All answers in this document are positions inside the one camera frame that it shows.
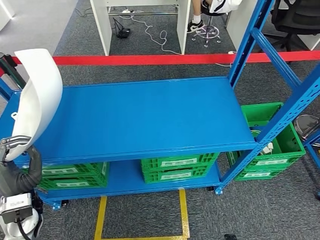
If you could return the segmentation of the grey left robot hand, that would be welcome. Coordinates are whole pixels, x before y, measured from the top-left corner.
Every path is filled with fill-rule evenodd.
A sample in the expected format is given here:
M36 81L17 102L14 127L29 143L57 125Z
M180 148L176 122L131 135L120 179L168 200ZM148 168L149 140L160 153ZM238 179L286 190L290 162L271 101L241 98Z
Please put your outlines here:
M34 146L29 147L26 152L30 157L28 173L23 173L15 163L5 161L9 150L26 145L31 139L26 135L16 135L2 138L0 141L0 189L3 193L14 194L29 192L37 186L42 178L42 159Z

